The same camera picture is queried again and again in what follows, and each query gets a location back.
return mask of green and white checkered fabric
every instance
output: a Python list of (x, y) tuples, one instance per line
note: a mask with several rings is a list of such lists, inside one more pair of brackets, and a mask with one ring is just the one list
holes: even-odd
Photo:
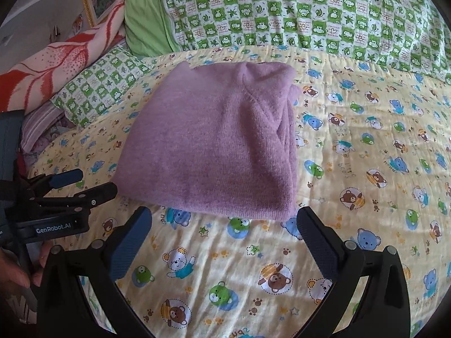
[(122, 47), (114, 47), (78, 74), (51, 102), (64, 109), (66, 117), (82, 127), (118, 102), (149, 67)]
[(183, 50), (291, 45), (451, 84), (451, 33), (430, 0), (163, 0)]

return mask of pillow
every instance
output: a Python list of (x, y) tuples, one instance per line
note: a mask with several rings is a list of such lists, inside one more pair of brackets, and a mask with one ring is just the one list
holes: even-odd
[(74, 124), (86, 127), (123, 94), (149, 67), (122, 47), (114, 47), (105, 56), (69, 81), (51, 102), (64, 110)]
[(38, 138), (63, 114), (63, 110), (55, 107), (50, 101), (27, 114), (22, 124), (20, 142), (23, 152), (30, 153)]

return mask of white wall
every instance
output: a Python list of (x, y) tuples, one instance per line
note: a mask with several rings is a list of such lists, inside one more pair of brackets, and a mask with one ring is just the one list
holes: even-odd
[(65, 40), (82, 11), (82, 0), (17, 0), (0, 27), (0, 73), (46, 47), (55, 25)]

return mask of purple garment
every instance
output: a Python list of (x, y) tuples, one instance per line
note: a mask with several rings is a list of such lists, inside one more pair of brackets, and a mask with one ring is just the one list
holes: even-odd
[(284, 63), (180, 63), (141, 110), (113, 182), (119, 194), (249, 219), (295, 214), (292, 104)]

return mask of hand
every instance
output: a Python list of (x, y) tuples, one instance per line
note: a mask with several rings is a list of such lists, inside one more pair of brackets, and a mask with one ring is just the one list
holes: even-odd
[[(42, 244), (41, 252), (39, 255), (40, 268), (35, 274), (32, 275), (31, 282), (36, 286), (41, 285), (43, 268), (46, 265), (47, 257), (49, 256), (50, 248), (53, 243), (48, 240)], [(25, 288), (30, 287), (30, 278), (28, 275), (0, 249), (0, 290), (17, 290), (17, 286)]]

